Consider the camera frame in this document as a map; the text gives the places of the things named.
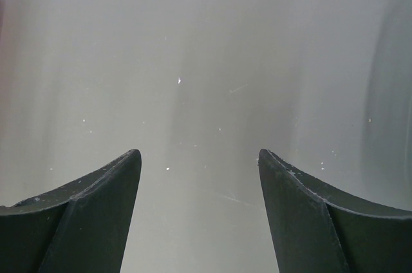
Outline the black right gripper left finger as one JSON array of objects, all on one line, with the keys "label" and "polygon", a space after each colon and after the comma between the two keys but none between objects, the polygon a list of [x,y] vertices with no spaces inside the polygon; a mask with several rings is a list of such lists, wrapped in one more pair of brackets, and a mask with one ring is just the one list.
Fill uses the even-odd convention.
[{"label": "black right gripper left finger", "polygon": [[140,181],[132,149],[54,190],[1,207],[1,272],[120,272]]}]

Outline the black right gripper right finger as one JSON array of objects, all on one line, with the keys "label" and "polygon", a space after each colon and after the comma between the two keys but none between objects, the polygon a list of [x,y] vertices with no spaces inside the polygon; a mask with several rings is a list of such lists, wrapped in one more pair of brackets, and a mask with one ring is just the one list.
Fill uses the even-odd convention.
[{"label": "black right gripper right finger", "polygon": [[411,272],[411,212],[344,192],[267,149],[258,168],[280,272]]}]

